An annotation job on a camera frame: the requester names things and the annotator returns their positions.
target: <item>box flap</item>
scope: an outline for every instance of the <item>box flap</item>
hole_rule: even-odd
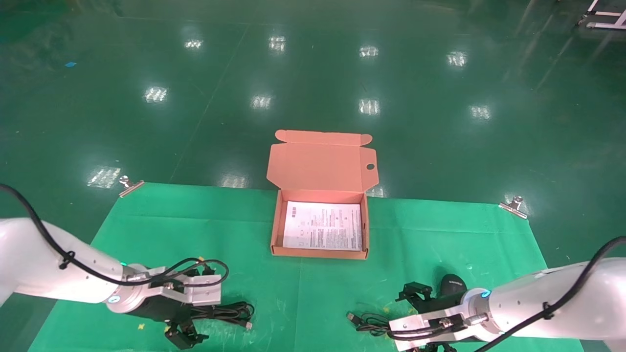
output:
[[[334,144],[361,146],[372,141],[370,135],[356,133],[278,130],[276,139],[287,143]]]
[[[282,189],[363,193],[378,184],[376,151],[363,148],[370,135],[276,131],[286,143],[272,145],[267,179]]]

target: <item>cable connector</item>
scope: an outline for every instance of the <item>cable connector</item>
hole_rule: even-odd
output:
[[[352,313],[348,313],[347,317],[348,317],[348,320],[352,324],[354,324],[355,327],[359,327],[363,323],[363,319],[359,318],[358,316]]]
[[[252,323],[251,323],[250,321],[243,320],[243,319],[231,319],[231,320],[228,320],[228,321],[230,321],[230,322],[231,322],[231,323],[233,323],[233,324],[236,324],[236,325],[242,326],[242,327],[244,327],[246,330],[250,330],[250,329],[252,329]]]

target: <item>epoxy floor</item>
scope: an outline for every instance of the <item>epoxy floor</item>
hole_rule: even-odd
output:
[[[548,265],[584,261],[626,228],[626,32],[574,28],[589,3],[2,0],[0,181],[89,242],[119,175],[273,189],[277,129],[369,133],[371,195],[521,195]],[[3,306],[8,351],[52,305]]]

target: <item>open cardboard box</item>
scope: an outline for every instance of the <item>open cardboard box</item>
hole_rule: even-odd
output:
[[[365,259],[369,253],[369,216],[365,191],[378,184],[376,151],[363,148],[370,135],[276,131],[285,142],[272,145],[267,179],[278,186],[272,242],[275,256]],[[283,247],[287,202],[360,204],[361,251]]]

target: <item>paper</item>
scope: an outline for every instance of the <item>paper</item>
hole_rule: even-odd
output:
[[[282,246],[361,251],[361,205],[287,202]]]

